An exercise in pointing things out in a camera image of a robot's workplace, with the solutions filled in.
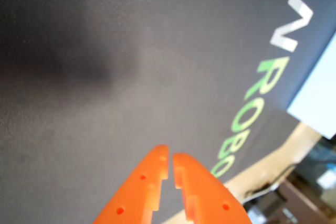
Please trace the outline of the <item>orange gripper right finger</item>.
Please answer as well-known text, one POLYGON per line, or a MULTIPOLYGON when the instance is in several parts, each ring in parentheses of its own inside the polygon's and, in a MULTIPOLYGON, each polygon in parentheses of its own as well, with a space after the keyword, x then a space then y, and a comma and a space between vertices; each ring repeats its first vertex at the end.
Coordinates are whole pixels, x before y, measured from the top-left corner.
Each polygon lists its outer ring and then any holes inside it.
POLYGON ((173 155, 175 187, 182 191, 187 221, 251 223, 242 204, 199 161, 186 153, 173 155))

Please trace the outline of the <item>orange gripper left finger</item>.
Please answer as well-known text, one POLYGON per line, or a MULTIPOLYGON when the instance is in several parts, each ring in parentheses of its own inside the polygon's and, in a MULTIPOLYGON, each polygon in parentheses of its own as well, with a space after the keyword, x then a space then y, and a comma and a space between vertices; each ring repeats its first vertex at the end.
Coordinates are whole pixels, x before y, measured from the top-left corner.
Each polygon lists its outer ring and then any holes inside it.
POLYGON ((169 147, 153 148, 111 200, 94 223, 151 223, 159 210, 162 181, 169 176, 169 147))

